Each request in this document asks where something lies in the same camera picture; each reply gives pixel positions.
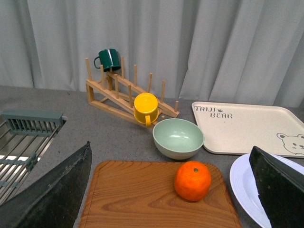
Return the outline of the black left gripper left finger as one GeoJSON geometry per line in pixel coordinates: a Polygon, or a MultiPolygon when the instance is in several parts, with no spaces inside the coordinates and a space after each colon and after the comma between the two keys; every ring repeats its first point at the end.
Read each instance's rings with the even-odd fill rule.
{"type": "Polygon", "coordinates": [[[90,142],[0,207],[2,228],[71,228],[92,164],[90,142]]]}

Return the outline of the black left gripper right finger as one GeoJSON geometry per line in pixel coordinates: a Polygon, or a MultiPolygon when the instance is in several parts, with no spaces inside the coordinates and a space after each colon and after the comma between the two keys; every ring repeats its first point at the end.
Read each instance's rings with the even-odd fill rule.
{"type": "Polygon", "coordinates": [[[304,226],[304,175],[257,146],[249,163],[258,197],[273,228],[304,226]]]}

